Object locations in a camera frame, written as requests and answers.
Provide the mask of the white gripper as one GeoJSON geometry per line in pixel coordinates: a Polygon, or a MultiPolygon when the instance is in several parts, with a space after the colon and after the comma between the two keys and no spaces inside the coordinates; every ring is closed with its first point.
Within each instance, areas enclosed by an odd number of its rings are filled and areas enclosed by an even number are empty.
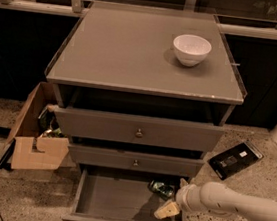
{"type": "Polygon", "coordinates": [[[157,219],[164,219],[176,216],[183,211],[201,211],[202,203],[200,200],[200,187],[189,184],[184,178],[180,179],[180,189],[175,195],[176,201],[166,201],[160,208],[154,211],[157,219]]]}

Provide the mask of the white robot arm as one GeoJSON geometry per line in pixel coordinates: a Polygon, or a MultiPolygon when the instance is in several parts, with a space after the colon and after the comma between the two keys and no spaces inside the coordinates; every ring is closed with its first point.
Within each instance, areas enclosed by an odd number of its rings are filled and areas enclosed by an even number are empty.
{"type": "Polygon", "coordinates": [[[181,180],[174,198],[166,201],[154,215],[164,219],[181,211],[203,212],[222,218],[239,215],[248,221],[277,221],[277,201],[240,194],[216,182],[197,186],[181,180]]]}

